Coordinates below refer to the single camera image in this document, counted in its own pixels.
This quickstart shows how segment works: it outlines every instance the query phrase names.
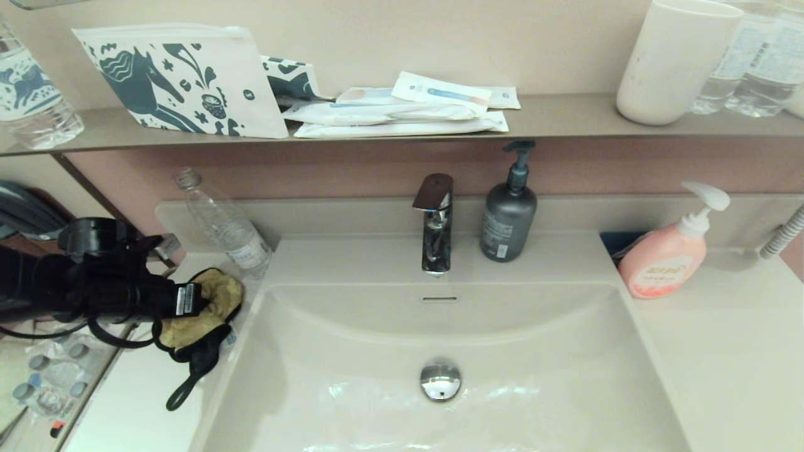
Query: wall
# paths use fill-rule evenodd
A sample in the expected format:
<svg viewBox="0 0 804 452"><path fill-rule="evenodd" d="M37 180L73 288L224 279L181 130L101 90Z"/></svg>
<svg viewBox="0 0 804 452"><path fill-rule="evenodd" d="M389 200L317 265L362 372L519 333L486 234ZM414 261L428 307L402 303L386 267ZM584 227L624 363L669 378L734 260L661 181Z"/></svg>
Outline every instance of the wall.
<svg viewBox="0 0 804 452"><path fill-rule="evenodd" d="M612 92L650 0L93 0L9 24L79 108L119 105L71 28L247 27L264 55L315 64L325 92L390 86L399 70L525 93Z"/></svg>
<svg viewBox="0 0 804 452"><path fill-rule="evenodd" d="M119 105L72 27L197 22L248 27L265 55L316 65L324 92L389 86L399 70L521 93L613 92L650 0L93 0L36 12L0 2L23 41L79 108ZM459 194L500 181L501 143L259 146L75 154L72 161L137 225L178 193L177 166L199 166L235 197L412 196L432 171ZM802 192L800 142L740 139L543 140L541 193L679 191L700 179L732 192ZM801 263L804 257L792 257Z"/></svg>
<svg viewBox="0 0 804 452"><path fill-rule="evenodd" d="M45 190L74 216L109 216L50 155L0 158L0 179Z"/></svg>

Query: drain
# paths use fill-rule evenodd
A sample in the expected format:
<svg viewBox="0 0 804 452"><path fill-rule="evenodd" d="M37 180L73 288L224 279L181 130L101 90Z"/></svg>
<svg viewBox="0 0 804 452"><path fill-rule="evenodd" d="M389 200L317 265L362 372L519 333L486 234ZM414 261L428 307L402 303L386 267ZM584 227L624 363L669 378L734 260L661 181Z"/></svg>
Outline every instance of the drain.
<svg viewBox="0 0 804 452"><path fill-rule="evenodd" d="M461 389L461 371L454 362L446 358L436 358L428 361L421 369L420 383L421 389L431 401L446 402Z"/></svg>

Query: faucet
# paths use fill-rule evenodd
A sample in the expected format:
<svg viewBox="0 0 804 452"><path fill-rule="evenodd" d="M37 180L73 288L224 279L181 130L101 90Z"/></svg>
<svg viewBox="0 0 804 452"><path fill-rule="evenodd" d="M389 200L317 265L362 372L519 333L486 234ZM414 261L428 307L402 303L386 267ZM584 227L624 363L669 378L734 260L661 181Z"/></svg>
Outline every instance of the faucet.
<svg viewBox="0 0 804 452"><path fill-rule="evenodd" d="M421 243L421 269L440 277L449 271L452 250L453 179L440 173L429 175L419 187L413 208L425 213Z"/></svg>

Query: white pump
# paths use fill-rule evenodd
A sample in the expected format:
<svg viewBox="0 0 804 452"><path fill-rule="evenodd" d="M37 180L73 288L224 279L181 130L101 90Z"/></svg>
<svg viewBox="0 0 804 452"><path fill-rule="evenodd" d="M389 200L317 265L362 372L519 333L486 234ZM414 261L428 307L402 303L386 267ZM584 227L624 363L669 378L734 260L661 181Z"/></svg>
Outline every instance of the white pump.
<svg viewBox="0 0 804 452"><path fill-rule="evenodd" d="M725 191L705 183L685 180L681 185L698 195L706 206L700 212L690 212L681 217L681 220L675 224L675 228L684 236L701 237L709 230L709 218L707 217L709 212L725 210L731 203L731 199Z"/></svg>

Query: bottle label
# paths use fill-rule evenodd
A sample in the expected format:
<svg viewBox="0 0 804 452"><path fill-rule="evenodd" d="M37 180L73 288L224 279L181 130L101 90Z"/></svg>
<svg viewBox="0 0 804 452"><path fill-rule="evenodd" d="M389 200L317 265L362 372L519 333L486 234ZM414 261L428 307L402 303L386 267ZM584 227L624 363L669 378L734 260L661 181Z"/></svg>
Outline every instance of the bottle label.
<svg viewBox="0 0 804 452"><path fill-rule="evenodd" d="M751 62L749 74L781 84L804 83L804 23L782 15Z"/></svg>
<svg viewBox="0 0 804 452"><path fill-rule="evenodd" d="M269 253L268 245L259 234L256 234L243 248L226 252L237 266L244 270L260 266L268 259Z"/></svg>
<svg viewBox="0 0 804 452"><path fill-rule="evenodd" d="M720 66L712 73L712 78L721 80L743 78L771 29L773 29L772 21L755 14L746 14L734 32Z"/></svg>
<svg viewBox="0 0 804 452"><path fill-rule="evenodd" d="M0 121L15 121L49 109L61 100L31 51L0 60Z"/></svg>
<svg viewBox="0 0 804 452"><path fill-rule="evenodd" d="M483 243L488 249L493 249L497 257L504 258L508 253L507 243L513 235L513 224L505 224L497 220L494 214L486 209L483 217Z"/></svg>
<svg viewBox="0 0 804 452"><path fill-rule="evenodd" d="M650 265L637 275L634 291L645 298L670 294L684 283L692 261L692 256L684 254Z"/></svg>

